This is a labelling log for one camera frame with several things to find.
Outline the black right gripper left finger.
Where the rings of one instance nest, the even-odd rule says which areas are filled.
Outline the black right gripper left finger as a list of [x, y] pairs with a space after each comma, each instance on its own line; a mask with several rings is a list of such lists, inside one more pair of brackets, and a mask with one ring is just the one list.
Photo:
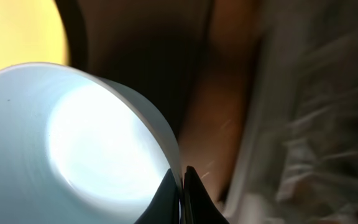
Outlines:
[[171, 169], [167, 170], [151, 203], [135, 224], [179, 224], [180, 199]]

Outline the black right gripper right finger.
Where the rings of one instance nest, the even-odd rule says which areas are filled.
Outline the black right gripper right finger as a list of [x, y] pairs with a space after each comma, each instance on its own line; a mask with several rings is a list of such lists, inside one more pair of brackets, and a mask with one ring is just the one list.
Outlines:
[[229, 224], [215, 207], [192, 166], [186, 167], [183, 193], [187, 224]]

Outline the blue bowl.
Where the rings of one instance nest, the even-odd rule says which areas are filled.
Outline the blue bowl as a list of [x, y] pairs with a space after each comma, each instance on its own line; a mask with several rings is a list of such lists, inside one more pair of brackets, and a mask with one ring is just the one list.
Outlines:
[[169, 169], [180, 199], [175, 135], [135, 90], [53, 63], [0, 70], [0, 223], [135, 223]]

